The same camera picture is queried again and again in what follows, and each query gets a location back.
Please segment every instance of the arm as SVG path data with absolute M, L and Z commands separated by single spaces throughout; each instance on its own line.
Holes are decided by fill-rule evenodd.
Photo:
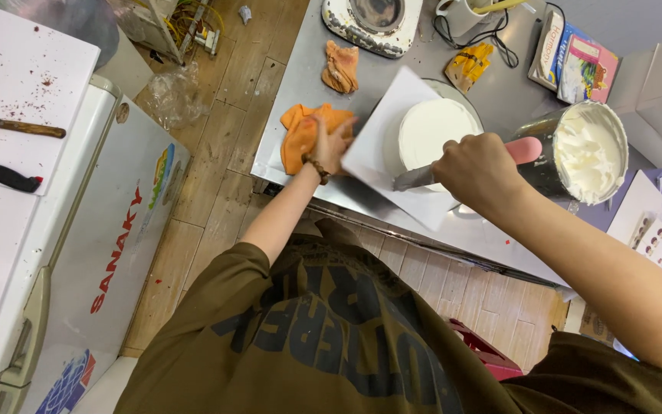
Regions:
M 540 195 L 497 135 L 444 148 L 436 178 L 570 284 L 640 360 L 662 368 L 662 269 Z
M 352 143 L 351 138 L 344 139 L 343 135 L 356 121 L 356 118 L 346 120 L 330 135 L 326 133 L 326 123 L 322 118 L 308 117 L 303 121 L 318 124 L 313 155 L 328 173 L 336 174 L 341 171 L 341 156 Z M 259 247 L 265 252 L 272 266 L 320 183 L 321 177 L 313 165 L 303 165 L 290 184 L 254 219 L 239 241 Z

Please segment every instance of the wooden bead bracelet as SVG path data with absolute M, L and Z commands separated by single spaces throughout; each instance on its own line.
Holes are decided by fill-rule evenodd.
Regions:
M 305 153 L 300 156 L 300 160 L 303 161 L 303 164 L 310 162 L 313 165 L 313 168 L 316 169 L 318 172 L 318 175 L 321 176 L 321 185 L 325 186 L 329 182 L 329 175 L 331 175 L 329 172 L 327 172 L 323 166 L 321 166 L 321 163 L 316 160 L 316 157 L 313 155 L 310 155 L 309 153 Z

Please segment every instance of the red stool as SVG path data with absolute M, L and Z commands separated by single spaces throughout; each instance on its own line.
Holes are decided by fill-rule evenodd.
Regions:
M 464 335 L 464 343 L 479 357 L 479 360 L 482 361 L 497 381 L 522 375 L 522 370 L 515 362 L 507 358 L 502 352 L 497 351 L 471 329 L 453 317 L 449 321 L 451 329 Z

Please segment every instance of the hand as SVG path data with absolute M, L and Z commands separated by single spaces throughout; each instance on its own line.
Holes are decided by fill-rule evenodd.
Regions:
M 349 145 L 354 142 L 354 137 L 349 134 L 344 137 L 347 130 L 351 130 L 352 125 L 359 119 L 352 117 L 346 119 L 330 135 L 327 133 L 326 121 L 317 115 L 311 115 L 318 125 L 318 136 L 316 146 L 313 148 L 313 156 L 324 167 L 329 174 L 338 174 L 341 172 L 341 157 L 346 153 Z
M 517 172 L 515 161 L 495 133 L 468 135 L 444 144 L 433 176 L 460 202 L 487 217 L 506 213 L 520 195 L 535 191 Z

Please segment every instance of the black knife handle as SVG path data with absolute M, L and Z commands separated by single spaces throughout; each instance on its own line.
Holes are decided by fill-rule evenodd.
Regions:
M 40 186 L 35 177 L 27 178 L 13 169 L 0 165 L 0 183 L 21 192 L 34 192 Z

